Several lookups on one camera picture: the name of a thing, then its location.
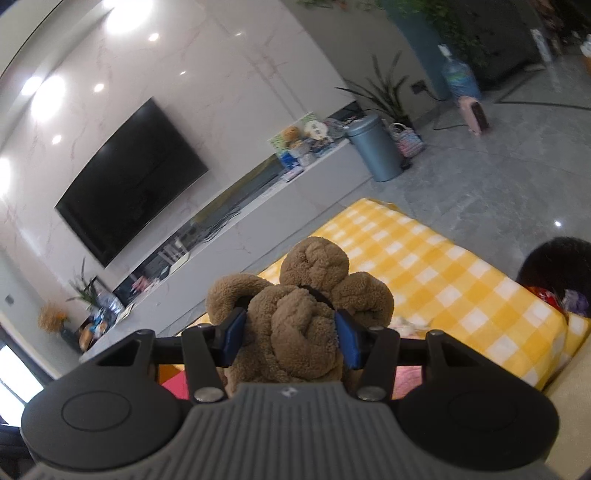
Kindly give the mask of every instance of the stuffed toy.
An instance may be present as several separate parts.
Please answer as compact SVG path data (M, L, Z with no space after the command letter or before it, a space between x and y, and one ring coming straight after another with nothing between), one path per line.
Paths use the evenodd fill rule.
M337 245L309 237L285 257L279 285L245 273L217 280L206 299L211 323L219 325L235 307L246 309L247 320L233 365L220 372L229 395L243 382L342 380L352 390L361 372L343 365L335 310L346 309L365 327L388 327L394 298L370 274L349 275Z

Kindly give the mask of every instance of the power cord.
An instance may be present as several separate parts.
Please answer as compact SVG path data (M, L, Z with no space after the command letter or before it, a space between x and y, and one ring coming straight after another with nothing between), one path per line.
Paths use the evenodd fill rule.
M431 97L433 100L435 100L436 102L438 102L438 104L437 104L437 116L435 117L435 121L433 122L433 130L434 131L439 132L441 130L451 130L452 128L467 127L468 126L467 124L457 124L457 125L451 125L449 127L440 127L440 128L438 128L437 127L437 124L439 123L439 120L441 118L441 104L443 102L447 102L448 100L450 100L452 98L452 96L450 95L448 98L445 98L445 99L442 100L440 98L437 98L435 95L433 95L429 91L429 89L427 89L427 88L425 88L423 90L423 92L425 92L427 95L429 95L429 97Z

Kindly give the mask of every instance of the blue wall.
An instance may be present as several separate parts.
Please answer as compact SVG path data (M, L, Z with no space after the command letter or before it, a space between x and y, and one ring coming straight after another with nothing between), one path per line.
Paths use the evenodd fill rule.
M382 0L390 20L400 29L408 40L415 55L423 65L429 80L433 84L433 93L439 98L447 98L449 89L441 75L445 58L437 45L441 43L439 34L427 23L421 14L403 15L395 6L396 0Z

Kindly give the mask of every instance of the marble wall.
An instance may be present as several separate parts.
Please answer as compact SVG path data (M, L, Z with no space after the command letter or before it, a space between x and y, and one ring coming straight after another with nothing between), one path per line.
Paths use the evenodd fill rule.
M38 90L0 151L11 177L0 202L0 241L46 300L62 300L55 296L65 294L84 257L89 275L116 286L211 198L267 158L268 138L308 111L325 116L351 101L334 88L341 78L280 0L119 2L55 69L60 80L45 97L43 87ZM150 97L209 172L103 269L54 206ZM50 277L56 284L47 284Z

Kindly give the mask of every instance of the television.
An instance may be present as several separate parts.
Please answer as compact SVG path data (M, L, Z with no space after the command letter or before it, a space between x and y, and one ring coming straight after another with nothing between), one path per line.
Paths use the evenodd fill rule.
M106 267L206 171L150 99L90 159L56 209Z

